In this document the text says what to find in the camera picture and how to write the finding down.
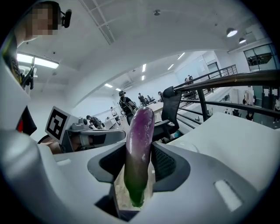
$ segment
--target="black chair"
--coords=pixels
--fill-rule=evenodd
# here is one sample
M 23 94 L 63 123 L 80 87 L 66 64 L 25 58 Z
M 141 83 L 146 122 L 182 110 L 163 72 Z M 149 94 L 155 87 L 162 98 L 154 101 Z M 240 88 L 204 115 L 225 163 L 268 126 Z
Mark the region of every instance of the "black chair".
M 170 134 L 175 133 L 179 129 L 176 117 L 181 97 L 182 92 L 174 92 L 173 86 L 163 91 L 162 121 L 154 125 L 153 141 L 160 140 L 164 137 L 170 139 Z M 170 122 L 174 123 L 175 126 L 169 126 L 168 123 Z

